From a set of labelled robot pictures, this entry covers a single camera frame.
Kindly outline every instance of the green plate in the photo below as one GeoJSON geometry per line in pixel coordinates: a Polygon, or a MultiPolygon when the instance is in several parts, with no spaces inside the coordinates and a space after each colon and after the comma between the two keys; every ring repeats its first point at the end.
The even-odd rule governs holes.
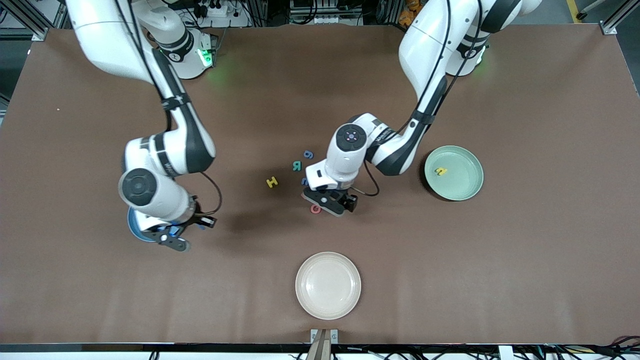
{"type": "Polygon", "coordinates": [[[435,149],[424,164],[429,186],[445,199],[462,201],[480,191],[484,181],[482,165],[469,150],[446,145],[435,149]],[[447,169],[438,175],[438,169],[447,169]]]}

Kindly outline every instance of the robotic arm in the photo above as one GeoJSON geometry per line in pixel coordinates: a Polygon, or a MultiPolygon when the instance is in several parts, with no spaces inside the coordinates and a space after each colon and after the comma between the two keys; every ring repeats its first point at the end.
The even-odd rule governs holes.
{"type": "Polygon", "coordinates": [[[207,170],[216,156],[213,141],[169,60],[144,40],[127,0],[67,0],[67,8],[89,61],[110,74],[156,86],[177,124],[126,145],[118,190],[130,207],[129,227],[136,237],[188,250],[188,242],[179,238],[184,228],[213,227],[215,219],[202,214],[195,196],[173,178],[207,170]]]}
{"type": "Polygon", "coordinates": [[[445,73],[471,72],[488,35],[511,23],[523,2],[530,12],[540,0],[429,0],[399,48],[400,64],[418,98],[406,130],[400,135],[370,113],[352,117],[333,134],[326,159],[305,169],[303,197],[340,217],[356,207],[358,197],[348,190],[364,161],[386,176],[406,171],[444,99],[445,73]]]}

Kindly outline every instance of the plate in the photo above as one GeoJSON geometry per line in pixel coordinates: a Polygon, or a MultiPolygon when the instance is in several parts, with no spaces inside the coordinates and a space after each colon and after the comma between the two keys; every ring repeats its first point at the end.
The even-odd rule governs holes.
{"type": "Polygon", "coordinates": [[[335,320],[356,306],[360,284],[360,273],[351,260],[336,252],[320,252],[298,270],[296,296],[311,316],[335,320]]]}
{"type": "Polygon", "coordinates": [[[445,199],[462,201],[480,191],[484,172],[480,161],[469,150],[446,145],[429,154],[424,164],[424,176],[429,186],[445,199]],[[445,172],[438,175],[438,170],[445,172]]]}

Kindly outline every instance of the table surface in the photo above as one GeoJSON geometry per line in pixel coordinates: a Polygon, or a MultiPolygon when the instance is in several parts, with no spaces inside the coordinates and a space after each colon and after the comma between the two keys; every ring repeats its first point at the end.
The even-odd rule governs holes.
{"type": "MultiPolygon", "coordinates": [[[[394,28],[230,29],[185,86],[212,134],[224,194],[188,253],[136,240],[118,197],[130,139],[161,131],[155,90],[94,68],[71,31],[34,43],[0,131],[0,341],[608,343],[640,332],[640,101],[597,26],[511,26],[447,98],[417,159],[356,213],[313,215],[304,150],[371,112],[402,124],[415,94],[394,28]],[[421,162],[454,144],[484,167],[473,199],[429,193],[421,162]],[[269,189],[266,179],[279,185],[269,189]],[[349,257],[362,296],[317,320],[294,279],[349,257]]],[[[179,179],[205,208],[200,175],[179,179]]],[[[366,173],[357,185],[368,189],[366,173]]]]}

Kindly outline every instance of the gray floor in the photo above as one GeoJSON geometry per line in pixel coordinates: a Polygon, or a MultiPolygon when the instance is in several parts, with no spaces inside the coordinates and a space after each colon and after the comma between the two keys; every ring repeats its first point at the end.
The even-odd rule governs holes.
{"type": "MultiPolygon", "coordinates": [[[[590,2],[591,0],[576,0],[576,5],[580,10],[590,2]]],[[[622,0],[608,0],[591,10],[583,22],[605,20],[621,3],[622,0]]],[[[513,24],[571,24],[572,22],[567,0],[543,0],[535,11],[526,17],[516,18],[513,24]]],[[[618,42],[627,60],[630,74],[634,82],[640,84],[640,9],[631,13],[617,30],[618,42]]],[[[0,93],[9,97],[13,93],[30,45],[30,42],[26,41],[0,41],[0,93]]]]}

